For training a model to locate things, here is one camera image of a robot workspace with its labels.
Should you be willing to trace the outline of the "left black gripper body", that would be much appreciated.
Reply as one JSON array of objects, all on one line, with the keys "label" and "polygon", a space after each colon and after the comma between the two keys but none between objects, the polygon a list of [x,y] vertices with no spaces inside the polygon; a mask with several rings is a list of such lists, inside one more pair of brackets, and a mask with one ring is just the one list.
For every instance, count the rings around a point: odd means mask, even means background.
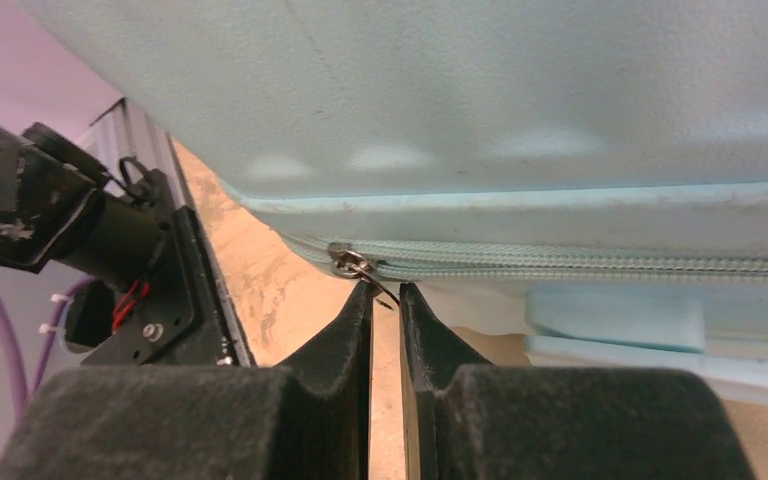
[{"label": "left black gripper body", "polygon": [[47,125],[20,135],[0,126],[0,266],[39,272],[73,242],[108,180],[98,159]]}]

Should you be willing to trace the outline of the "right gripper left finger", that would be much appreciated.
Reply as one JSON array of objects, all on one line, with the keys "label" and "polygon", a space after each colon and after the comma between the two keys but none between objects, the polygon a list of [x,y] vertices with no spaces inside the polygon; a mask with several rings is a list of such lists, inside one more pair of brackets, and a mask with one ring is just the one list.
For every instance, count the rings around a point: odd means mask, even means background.
[{"label": "right gripper left finger", "polygon": [[0,479],[364,479],[373,288],[279,364],[91,366],[32,400]]}]

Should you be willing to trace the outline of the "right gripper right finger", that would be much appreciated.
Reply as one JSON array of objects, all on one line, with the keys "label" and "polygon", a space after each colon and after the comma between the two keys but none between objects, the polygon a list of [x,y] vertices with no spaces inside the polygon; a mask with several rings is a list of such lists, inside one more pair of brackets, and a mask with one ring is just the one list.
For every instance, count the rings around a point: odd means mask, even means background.
[{"label": "right gripper right finger", "polygon": [[513,367],[400,288],[411,479],[750,479],[708,385],[681,370]]}]

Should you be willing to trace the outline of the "light blue suitcase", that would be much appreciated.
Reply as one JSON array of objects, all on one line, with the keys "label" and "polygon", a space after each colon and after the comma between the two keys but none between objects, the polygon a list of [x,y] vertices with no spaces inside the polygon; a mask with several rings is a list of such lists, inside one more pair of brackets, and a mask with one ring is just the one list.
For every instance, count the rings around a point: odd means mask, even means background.
[{"label": "light blue suitcase", "polygon": [[768,1],[27,1],[299,257],[768,405]]}]

